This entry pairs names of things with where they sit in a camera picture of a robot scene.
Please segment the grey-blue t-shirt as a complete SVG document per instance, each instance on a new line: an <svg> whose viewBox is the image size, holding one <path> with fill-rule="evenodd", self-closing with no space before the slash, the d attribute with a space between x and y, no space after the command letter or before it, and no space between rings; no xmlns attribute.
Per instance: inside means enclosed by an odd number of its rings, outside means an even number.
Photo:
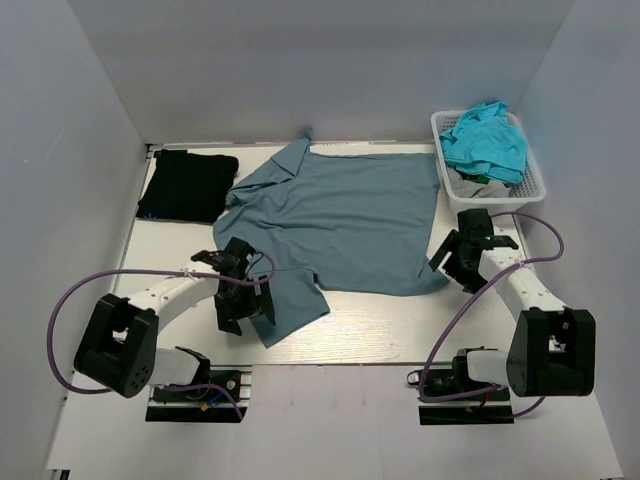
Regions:
<svg viewBox="0 0 640 480"><path fill-rule="evenodd" d="M218 247L234 237L267 253L275 320L252 324L265 347L326 315L326 290L418 296L448 279L427 248L440 189L434 155L329 156L302 133L232 187L213 225Z"/></svg>

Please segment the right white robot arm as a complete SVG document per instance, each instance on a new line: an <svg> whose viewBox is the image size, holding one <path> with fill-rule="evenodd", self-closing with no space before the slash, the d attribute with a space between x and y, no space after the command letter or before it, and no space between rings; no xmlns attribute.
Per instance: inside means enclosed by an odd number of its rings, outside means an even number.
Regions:
<svg viewBox="0 0 640 480"><path fill-rule="evenodd" d="M494 215L470 209L457 215L429 266L442 268L469 299L456 312L433 346L444 340L471 307L490 290L515 320L506 351L486 347L460 350L451 369L453 391L430 387L428 373L418 379L425 403L472 399L508 388L519 397L582 397L595 384L596 322L585 309L574 309L553 295L532 271L539 258L524 258L517 243L496 233Z"/></svg>

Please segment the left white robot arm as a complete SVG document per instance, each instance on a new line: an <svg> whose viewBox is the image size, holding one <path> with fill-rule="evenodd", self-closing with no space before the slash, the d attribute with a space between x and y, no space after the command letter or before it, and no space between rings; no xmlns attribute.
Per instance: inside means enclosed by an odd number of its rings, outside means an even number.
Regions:
<svg viewBox="0 0 640 480"><path fill-rule="evenodd" d="M158 271L161 282L128 297L98 301L74 358L77 372L124 398L144 387L182 391L199 399L211 387L209 360L188 348L161 348L158 336L200 302L214 303L219 331L241 335L240 320L275 321L269 282L275 271L253 273L268 254L232 238L218 251L201 250L179 271Z"/></svg>

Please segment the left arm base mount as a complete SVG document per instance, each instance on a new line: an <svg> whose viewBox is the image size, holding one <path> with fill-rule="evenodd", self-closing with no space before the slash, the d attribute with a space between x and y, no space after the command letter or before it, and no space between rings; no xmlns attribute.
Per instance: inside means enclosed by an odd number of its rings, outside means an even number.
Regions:
<svg viewBox="0 0 640 480"><path fill-rule="evenodd" d="M252 368L212 367L206 388L189 391L153 388L145 421L151 423L236 424L247 412Z"/></svg>

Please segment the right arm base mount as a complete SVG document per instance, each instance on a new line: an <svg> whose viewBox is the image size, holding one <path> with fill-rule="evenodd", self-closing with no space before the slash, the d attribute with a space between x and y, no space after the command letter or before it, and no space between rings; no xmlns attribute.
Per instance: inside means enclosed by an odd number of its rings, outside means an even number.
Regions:
<svg viewBox="0 0 640 480"><path fill-rule="evenodd" d="M418 399L420 426L476 426L514 423L510 393L505 387L471 381L461 367L436 366L427 375Z"/></svg>

